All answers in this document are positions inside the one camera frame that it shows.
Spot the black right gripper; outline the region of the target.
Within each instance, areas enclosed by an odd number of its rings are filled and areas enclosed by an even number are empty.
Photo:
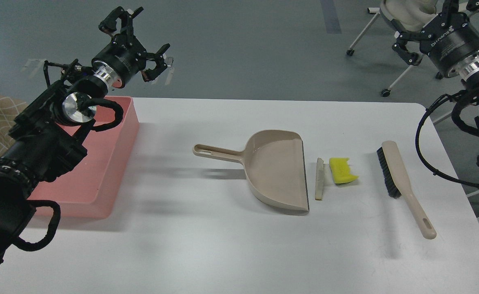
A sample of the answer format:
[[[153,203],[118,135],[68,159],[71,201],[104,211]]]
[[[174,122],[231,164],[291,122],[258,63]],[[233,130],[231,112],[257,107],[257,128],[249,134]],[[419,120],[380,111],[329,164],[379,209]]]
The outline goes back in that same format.
[[[479,72],[479,33],[469,19],[477,13],[479,0],[443,0],[439,15],[421,31],[396,31],[392,49],[407,65],[417,66],[422,56],[409,51],[407,44],[420,41],[420,52],[430,58],[443,78],[459,75],[468,79]]]

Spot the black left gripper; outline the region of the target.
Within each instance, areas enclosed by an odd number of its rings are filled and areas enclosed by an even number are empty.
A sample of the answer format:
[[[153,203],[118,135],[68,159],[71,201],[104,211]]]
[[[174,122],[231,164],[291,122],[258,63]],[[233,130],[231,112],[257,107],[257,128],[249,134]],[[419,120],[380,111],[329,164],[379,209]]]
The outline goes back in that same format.
[[[152,82],[172,66],[172,58],[165,55],[171,47],[170,43],[151,53],[146,52],[145,47],[134,36],[133,19],[143,10],[140,6],[129,12],[118,6],[98,25],[98,30],[111,36],[111,41],[92,58],[91,65],[107,65],[113,69],[119,77],[112,84],[114,88],[122,89],[140,71],[144,82]],[[154,62],[155,67],[145,69],[146,61]]]

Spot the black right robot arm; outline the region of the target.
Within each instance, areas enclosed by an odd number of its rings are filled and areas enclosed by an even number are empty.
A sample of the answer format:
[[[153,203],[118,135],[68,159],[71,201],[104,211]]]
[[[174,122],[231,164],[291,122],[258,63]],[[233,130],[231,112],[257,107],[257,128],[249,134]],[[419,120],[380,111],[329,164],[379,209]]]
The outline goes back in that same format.
[[[415,133],[415,150],[421,162],[434,175],[448,181],[479,189],[478,183],[451,177],[430,165],[420,150],[420,132],[430,114],[445,102],[454,102],[450,117],[463,132],[479,138],[479,33],[472,26],[470,16],[479,12],[479,0],[469,0],[462,11],[457,0],[445,0],[440,12],[435,0],[400,0],[404,14],[417,22],[407,24],[388,9],[390,25],[396,30],[394,51],[404,62],[417,66],[421,57],[409,52],[408,42],[417,42],[420,53],[428,56],[442,78],[459,76],[464,89],[455,94],[444,94],[426,110]]]

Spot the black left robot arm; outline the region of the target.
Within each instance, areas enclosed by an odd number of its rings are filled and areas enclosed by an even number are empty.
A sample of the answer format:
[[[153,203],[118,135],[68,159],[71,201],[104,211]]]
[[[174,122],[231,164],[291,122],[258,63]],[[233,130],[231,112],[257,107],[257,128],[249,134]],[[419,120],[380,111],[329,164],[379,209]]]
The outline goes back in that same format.
[[[14,143],[0,156],[0,266],[10,246],[34,252],[53,240],[60,205],[29,197],[39,183],[55,181],[87,156],[83,142],[91,131],[122,123],[124,110],[106,98],[109,89],[122,89],[137,74],[154,81],[168,68],[169,43],[147,52],[134,34],[142,11],[118,6],[100,22],[111,41],[90,66],[44,62],[47,88],[15,117],[8,131]]]

